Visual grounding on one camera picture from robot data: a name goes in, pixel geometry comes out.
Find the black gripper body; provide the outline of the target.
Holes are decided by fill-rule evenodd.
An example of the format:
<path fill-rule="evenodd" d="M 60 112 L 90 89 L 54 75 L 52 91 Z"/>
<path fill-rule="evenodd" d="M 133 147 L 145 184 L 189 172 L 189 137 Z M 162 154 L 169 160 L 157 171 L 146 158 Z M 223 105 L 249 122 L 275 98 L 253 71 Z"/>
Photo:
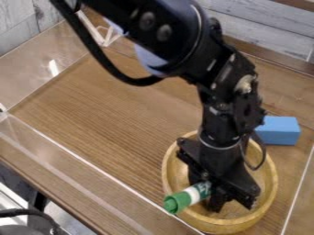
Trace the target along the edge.
<path fill-rule="evenodd" d="M 253 208 L 261 189 L 248 170 L 256 171 L 261 162 L 252 165 L 247 162 L 247 145 L 249 135 L 244 134 L 229 146 L 213 145 L 205 142 L 201 135 L 195 138 L 180 137 L 176 140 L 178 150 L 176 157 L 187 165 L 193 160 L 209 173 L 208 182 L 212 190 L 220 186 L 227 194 L 228 201 L 235 200 L 245 209 Z"/>

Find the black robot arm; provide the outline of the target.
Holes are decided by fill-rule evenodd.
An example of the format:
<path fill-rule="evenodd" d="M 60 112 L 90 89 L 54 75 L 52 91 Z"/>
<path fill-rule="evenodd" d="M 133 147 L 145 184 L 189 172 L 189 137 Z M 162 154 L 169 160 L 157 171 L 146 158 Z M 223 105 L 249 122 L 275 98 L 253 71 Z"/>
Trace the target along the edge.
<path fill-rule="evenodd" d="M 237 201 L 253 207 L 261 193 L 249 171 L 247 144 L 263 124 L 255 65 L 221 36 L 217 20 L 195 0 L 82 0 L 137 46 L 150 84 L 178 76 L 197 88 L 201 124 L 197 137 L 176 141 L 176 156 L 192 184 L 212 186 L 208 208 L 217 212 Z"/>

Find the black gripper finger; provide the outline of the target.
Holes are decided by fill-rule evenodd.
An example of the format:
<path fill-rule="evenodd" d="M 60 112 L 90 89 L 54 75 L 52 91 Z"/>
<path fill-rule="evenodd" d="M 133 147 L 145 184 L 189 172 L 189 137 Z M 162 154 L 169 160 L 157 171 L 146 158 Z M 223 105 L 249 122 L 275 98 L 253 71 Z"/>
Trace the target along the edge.
<path fill-rule="evenodd" d="M 192 185 L 209 180 L 209 173 L 193 160 L 187 163 L 187 179 Z"/>
<path fill-rule="evenodd" d="M 228 194 L 225 190 L 220 186 L 217 186 L 212 190 L 212 194 L 207 202 L 207 210 L 217 213 L 221 210 L 227 201 L 228 201 Z"/>

